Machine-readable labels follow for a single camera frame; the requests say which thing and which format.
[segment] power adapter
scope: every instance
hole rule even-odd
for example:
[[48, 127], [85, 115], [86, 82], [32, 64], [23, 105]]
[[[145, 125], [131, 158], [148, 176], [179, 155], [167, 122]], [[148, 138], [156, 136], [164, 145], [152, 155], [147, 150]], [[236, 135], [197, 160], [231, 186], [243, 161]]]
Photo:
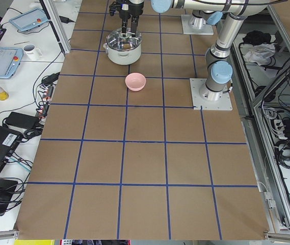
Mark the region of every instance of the power adapter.
[[74, 22], [72, 19], [69, 19], [68, 17], [59, 16], [59, 18], [60, 18], [60, 21], [61, 21], [62, 23], [66, 23], [66, 24], [68, 24], [68, 23]]
[[22, 129], [34, 129], [39, 125], [39, 118], [35, 116], [29, 116], [18, 112], [11, 112], [5, 119], [5, 124]]
[[42, 79], [42, 84], [45, 86], [52, 85], [57, 79], [59, 79], [59, 75], [60, 75], [60, 73], [57, 72], [57, 73], [53, 73], [47, 77], [44, 77]]

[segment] white cloth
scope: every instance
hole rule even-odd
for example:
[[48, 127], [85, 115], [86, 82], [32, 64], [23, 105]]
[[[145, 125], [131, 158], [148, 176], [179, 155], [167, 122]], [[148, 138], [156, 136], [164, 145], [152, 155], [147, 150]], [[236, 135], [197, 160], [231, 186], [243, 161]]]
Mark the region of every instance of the white cloth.
[[255, 62], [258, 65], [267, 65], [271, 62], [271, 57], [275, 54], [275, 46], [273, 44], [261, 44], [252, 47], [244, 55], [246, 62]]

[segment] metal base plate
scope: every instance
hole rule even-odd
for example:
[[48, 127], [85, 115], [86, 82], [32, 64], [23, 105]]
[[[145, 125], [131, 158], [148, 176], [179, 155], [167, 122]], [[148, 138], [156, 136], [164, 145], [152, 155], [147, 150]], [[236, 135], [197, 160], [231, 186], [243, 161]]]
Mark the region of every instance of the metal base plate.
[[190, 78], [192, 104], [194, 106], [194, 110], [200, 110], [202, 108], [203, 110], [208, 111], [231, 111], [232, 103], [228, 93], [222, 94], [222, 97], [218, 101], [208, 101], [199, 95], [199, 88], [206, 82], [206, 80], [207, 79], [202, 78]]
[[183, 34], [194, 34], [194, 35], [214, 35], [213, 27], [206, 24], [202, 29], [197, 30], [189, 26], [189, 20], [191, 15], [183, 14], [181, 15]]

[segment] grid square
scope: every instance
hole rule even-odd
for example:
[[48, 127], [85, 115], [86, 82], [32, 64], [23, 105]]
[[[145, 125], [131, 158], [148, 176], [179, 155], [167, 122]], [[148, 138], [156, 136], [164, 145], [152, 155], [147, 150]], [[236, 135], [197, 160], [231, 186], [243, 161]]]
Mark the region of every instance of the grid square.
[[162, 33], [183, 34], [181, 15], [179, 16], [161, 16]]
[[63, 237], [71, 191], [72, 185], [28, 184], [16, 222], [19, 239]]
[[147, 78], [146, 86], [141, 91], [128, 91], [128, 104], [137, 106], [162, 106], [162, 80]]
[[191, 55], [163, 55], [165, 78], [193, 78], [194, 60]]
[[120, 239], [167, 240], [167, 201], [165, 187], [123, 186]]
[[130, 73], [138, 72], [145, 77], [162, 77], [161, 55], [142, 54], [139, 60], [130, 65]]
[[80, 13], [105, 13], [106, 12], [107, 1], [105, 0], [92, 0], [84, 1], [80, 7]]
[[77, 185], [67, 239], [116, 239], [118, 186]]
[[126, 139], [163, 141], [164, 125], [162, 108], [129, 107]]
[[119, 183], [121, 175], [122, 143], [83, 143], [78, 168], [78, 182]]
[[196, 65], [196, 72], [197, 78], [207, 78], [207, 66], [204, 56], [195, 56], [195, 65]]
[[160, 17], [153, 15], [142, 15], [137, 30], [139, 32], [160, 32]]
[[142, 33], [141, 51], [143, 53], [161, 53], [159, 33]]
[[189, 80], [164, 79], [164, 99], [166, 106], [192, 107]]
[[101, 52], [98, 54], [96, 75], [126, 77], [128, 75], [128, 66], [114, 63], [105, 52]]
[[85, 139], [122, 140], [125, 108], [91, 106], [85, 131]]
[[126, 91], [124, 78], [96, 77], [91, 104], [125, 105]]
[[97, 30], [103, 27], [105, 14], [79, 13], [74, 30]]
[[123, 182], [130, 184], [165, 184], [163, 143], [126, 143]]
[[257, 188], [215, 188], [224, 240], [263, 240], [269, 230]]
[[162, 53], [192, 54], [190, 36], [184, 34], [162, 34]]
[[200, 112], [166, 108], [165, 114], [167, 141], [204, 142]]
[[213, 27], [214, 35], [191, 35], [193, 51], [195, 55], [205, 55], [217, 40], [217, 30]]
[[92, 82], [93, 77], [59, 76], [52, 102], [88, 104]]
[[41, 140], [29, 181], [73, 182], [79, 150], [80, 141]]
[[87, 106], [51, 105], [42, 138], [81, 139]]
[[97, 52], [71, 50], [66, 54], [61, 74], [93, 75]]
[[79, 50], [98, 50], [101, 31], [74, 31], [71, 37], [71, 48]]
[[230, 94], [232, 111], [203, 111], [205, 130], [208, 142], [245, 143], [245, 134], [233, 94]]
[[167, 144], [169, 184], [210, 185], [203, 144]]
[[210, 187], [169, 187], [173, 240], [219, 240]]
[[121, 22], [122, 20], [120, 19], [119, 14], [115, 14], [114, 16], [107, 15], [104, 23], [104, 30], [107, 34], [103, 36], [103, 38], [106, 38], [111, 31], [121, 28]]
[[257, 184], [247, 145], [210, 144], [208, 148], [214, 184]]

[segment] black power brick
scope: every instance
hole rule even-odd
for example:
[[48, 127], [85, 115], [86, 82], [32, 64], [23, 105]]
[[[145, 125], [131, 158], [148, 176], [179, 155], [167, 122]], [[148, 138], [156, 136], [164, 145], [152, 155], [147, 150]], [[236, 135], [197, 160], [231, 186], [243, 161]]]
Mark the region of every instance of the black power brick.
[[6, 118], [5, 124], [22, 129], [34, 129], [39, 126], [39, 118], [35, 116], [29, 116], [18, 112], [11, 112]]
[[46, 76], [42, 79], [42, 84], [45, 86], [52, 85], [57, 79], [59, 79], [60, 73], [53, 73], [49, 76]]

